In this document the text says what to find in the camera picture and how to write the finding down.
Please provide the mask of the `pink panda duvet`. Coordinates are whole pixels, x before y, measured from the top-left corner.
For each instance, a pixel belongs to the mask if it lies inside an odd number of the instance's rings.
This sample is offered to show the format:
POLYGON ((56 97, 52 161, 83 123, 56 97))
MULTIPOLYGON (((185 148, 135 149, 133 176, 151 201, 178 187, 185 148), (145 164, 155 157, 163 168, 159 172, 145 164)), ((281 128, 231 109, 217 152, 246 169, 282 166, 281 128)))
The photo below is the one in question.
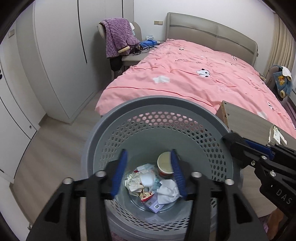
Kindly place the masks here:
POLYGON ((114 79, 95 110, 104 115, 126 101, 150 95, 184 98, 212 113, 226 101, 295 136, 291 117, 250 64, 185 40, 166 40, 114 79))

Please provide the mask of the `chair right of bed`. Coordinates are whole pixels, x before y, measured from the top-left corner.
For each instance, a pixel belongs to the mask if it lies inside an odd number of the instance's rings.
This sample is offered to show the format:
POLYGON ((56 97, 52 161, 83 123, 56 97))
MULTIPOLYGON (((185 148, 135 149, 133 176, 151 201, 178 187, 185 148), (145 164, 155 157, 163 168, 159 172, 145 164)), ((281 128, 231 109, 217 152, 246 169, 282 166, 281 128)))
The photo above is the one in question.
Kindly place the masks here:
POLYGON ((265 84, 272 91, 272 93, 276 96, 276 98, 279 101, 283 101, 283 98, 278 94, 276 83, 273 76, 274 73, 279 71, 280 71, 280 68, 278 66, 272 66, 267 73, 265 84))

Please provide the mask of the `white plastic bottle cap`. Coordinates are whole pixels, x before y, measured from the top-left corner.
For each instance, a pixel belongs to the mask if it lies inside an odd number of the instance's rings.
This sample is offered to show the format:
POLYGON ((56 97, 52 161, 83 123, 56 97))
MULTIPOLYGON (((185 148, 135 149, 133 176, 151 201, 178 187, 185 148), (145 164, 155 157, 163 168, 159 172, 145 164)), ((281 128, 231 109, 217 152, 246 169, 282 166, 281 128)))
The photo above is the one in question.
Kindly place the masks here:
POLYGON ((144 187, 152 187, 155 182, 155 173, 147 172, 147 173, 141 173, 140 180, 144 187))

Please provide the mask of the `grey perforated trash basket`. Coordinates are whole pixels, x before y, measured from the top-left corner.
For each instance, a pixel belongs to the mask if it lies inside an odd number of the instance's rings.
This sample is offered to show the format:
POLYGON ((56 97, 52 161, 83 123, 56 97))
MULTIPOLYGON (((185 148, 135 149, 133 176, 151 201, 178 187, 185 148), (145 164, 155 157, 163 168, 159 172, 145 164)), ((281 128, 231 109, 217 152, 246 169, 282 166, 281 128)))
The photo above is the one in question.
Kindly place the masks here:
MULTIPOLYGON (((160 154, 175 149, 180 158, 209 179, 233 179, 241 186, 241 169, 232 160, 222 137, 229 130, 205 108, 190 101, 149 96, 125 102, 105 114, 95 125, 82 155, 82 176, 103 170, 128 152, 125 169, 130 174, 144 164, 157 163, 160 154)), ((182 240, 191 202, 178 199, 154 213, 121 186, 106 203, 109 227, 126 240, 182 240)))

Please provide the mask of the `white wardrobe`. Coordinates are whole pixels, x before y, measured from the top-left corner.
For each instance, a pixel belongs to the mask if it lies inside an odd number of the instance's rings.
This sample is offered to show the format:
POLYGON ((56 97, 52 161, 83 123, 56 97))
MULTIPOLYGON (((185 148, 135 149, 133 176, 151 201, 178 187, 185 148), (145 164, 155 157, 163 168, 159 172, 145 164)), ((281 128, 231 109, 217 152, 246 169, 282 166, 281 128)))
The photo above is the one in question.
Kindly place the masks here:
POLYGON ((133 1, 27 1, 1 38, 1 178, 13 182, 45 116, 71 123, 110 80, 97 25, 133 1))

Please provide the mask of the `purple knit blanket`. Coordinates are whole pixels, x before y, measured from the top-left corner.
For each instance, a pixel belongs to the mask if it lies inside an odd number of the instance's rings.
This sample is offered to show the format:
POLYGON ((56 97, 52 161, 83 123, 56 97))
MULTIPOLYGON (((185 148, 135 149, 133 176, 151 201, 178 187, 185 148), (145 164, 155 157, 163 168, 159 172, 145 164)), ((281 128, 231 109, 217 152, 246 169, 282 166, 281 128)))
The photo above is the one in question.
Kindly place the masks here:
POLYGON ((100 25, 105 29, 106 33, 106 56, 114 58, 119 55, 128 55, 129 50, 119 54, 119 50, 127 46, 131 48, 139 44, 140 41, 133 35, 130 22, 124 18, 104 19, 100 25))

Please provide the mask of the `grey upholstered headboard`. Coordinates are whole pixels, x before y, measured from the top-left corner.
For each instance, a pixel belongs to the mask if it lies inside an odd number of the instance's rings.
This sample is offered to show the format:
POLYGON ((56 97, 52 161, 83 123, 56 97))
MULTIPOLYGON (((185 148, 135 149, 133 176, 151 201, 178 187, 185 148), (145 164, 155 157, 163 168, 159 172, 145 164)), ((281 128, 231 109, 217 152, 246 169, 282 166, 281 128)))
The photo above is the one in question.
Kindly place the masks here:
POLYGON ((258 56, 258 45, 254 40, 225 25, 197 16, 167 13, 166 38, 185 40, 225 52, 251 66, 258 56))

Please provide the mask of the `beige chair left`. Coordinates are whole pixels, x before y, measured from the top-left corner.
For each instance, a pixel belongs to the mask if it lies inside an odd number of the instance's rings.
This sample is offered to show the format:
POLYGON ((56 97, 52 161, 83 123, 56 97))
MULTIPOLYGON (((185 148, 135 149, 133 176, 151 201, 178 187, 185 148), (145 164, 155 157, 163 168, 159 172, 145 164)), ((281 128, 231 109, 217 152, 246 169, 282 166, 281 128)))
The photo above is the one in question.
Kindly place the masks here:
MULTIPOLYGON (((142 37, 141 28, 136 22, 132 22, 134 25, 135 36, 137 38, 142 37)), ((130 54, 128 56, 122 57, 122 67, 118 71, 111 70, 111 80, 113 81, 118 75, 121 75, 125 70, 130 68, 130 66, 137 65, 142 59, 144 59, 149 54, 149 49, 141 51, 139 54, 130 54)))

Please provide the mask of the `lavender rectangular box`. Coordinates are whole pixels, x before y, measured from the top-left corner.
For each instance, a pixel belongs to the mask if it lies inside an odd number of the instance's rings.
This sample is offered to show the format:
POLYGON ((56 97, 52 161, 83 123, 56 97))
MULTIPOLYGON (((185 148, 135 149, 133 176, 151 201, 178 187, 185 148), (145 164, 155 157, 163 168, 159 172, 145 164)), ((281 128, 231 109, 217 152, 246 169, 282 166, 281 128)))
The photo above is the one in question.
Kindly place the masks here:
POLYGON ((165 204, 159 204, 159 202, 158 202, 158 194, 157 193, 155 193, 148 201, 146 201, 145 205, 153 213, 160 212, 160 210, 163 209, 163 207, 165 206, 165 204))

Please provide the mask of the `small green white carton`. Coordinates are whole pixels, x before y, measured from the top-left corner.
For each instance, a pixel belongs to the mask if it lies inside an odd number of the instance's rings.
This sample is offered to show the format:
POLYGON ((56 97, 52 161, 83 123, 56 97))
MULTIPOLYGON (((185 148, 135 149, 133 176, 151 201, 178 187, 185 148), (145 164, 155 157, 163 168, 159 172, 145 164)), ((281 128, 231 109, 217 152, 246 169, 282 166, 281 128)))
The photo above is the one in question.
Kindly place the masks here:
POLYGON ((275 125, 272 125, 269 129, 268 143, 270 145, 287 145, 287 140, 280 132, 279 128, 275 125))

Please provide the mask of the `blue denim jacket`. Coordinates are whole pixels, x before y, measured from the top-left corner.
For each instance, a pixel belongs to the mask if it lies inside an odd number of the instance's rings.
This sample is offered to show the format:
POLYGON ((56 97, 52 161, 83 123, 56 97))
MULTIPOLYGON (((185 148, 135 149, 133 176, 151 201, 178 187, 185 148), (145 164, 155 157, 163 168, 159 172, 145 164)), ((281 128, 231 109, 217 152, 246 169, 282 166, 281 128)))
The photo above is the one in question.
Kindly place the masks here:
POLYGON ((272 67, 277 68, 273 73, 277 92, 281 98, 285 98, 290 95, 293 90, 292 74, 285 66, 273 65, 272 67))

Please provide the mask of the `red white snack wrapper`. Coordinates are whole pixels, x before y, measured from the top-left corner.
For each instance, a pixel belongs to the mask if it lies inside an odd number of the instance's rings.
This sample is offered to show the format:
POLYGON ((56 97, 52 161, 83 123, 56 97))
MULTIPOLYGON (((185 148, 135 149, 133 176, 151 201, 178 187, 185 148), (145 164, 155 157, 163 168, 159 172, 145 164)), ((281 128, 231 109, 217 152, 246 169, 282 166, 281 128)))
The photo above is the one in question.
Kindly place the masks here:
POLYGON ((141 200, 141 202, 145 202, 148 201, 149 199, 151 199, 154 195, 154 191, 145 191, 142 190, 139 194, 139 198, 141 200))

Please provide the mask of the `cream lid paper cup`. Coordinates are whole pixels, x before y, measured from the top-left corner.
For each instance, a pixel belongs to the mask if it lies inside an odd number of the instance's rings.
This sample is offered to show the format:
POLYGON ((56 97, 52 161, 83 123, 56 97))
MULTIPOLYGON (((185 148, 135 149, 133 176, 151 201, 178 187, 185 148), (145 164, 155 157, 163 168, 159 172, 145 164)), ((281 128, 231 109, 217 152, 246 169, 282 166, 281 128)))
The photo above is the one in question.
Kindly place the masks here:
POLYGON ((171 153, 163 152, 157 159, 158 172, 160 176, 168 178, 173 175, 173 169, 171 167, 171 153))

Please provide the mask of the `cream lined paper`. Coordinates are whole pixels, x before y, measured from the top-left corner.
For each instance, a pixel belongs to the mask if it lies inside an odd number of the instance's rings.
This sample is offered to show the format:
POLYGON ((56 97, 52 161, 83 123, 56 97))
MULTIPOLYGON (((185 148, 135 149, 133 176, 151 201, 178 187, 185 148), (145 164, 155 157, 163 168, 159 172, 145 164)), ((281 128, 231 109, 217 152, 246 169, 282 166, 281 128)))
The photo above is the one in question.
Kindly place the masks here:
POLYGON ((144 186, 142 185, 142 181, 140 178, 140 173, 135 172, 135 173, 128 174, 125 180, 125 187, 131 193, 133 192, 140 193, 144 189, 144 186))

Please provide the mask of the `white tissue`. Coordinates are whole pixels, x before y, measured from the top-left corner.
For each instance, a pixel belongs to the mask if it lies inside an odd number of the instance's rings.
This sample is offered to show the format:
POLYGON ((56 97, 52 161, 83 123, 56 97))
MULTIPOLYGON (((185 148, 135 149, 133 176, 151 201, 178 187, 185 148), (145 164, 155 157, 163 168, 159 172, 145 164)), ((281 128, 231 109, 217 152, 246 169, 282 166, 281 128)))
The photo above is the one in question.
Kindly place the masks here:
POLYGON ((177 184, 172 179, 163 179, 157 189, 158 204, 164 205, 175 202, 179 197, 177 184))

